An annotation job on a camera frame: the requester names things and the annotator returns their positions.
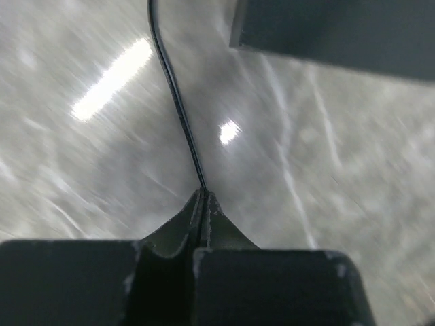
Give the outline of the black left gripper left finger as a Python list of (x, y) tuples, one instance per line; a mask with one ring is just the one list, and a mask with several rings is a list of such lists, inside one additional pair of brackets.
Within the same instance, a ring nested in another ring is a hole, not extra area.
[(141, 240), (3, 242), (1, 324), (188, 324), (203, 206), (199, 189)]

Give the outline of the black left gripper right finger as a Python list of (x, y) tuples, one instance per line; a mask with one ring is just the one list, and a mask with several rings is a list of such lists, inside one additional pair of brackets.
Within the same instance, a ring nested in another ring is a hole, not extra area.
[(353, 261), (253, 245), (209, 194), (193, 254), (195, 325), (374, 325)]

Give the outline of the black Mercury network switch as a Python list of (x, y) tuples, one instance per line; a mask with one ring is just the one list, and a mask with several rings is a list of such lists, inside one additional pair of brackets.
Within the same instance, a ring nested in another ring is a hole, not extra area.
[(237, 1), (230, 46), (434, 81), (433, 1)]

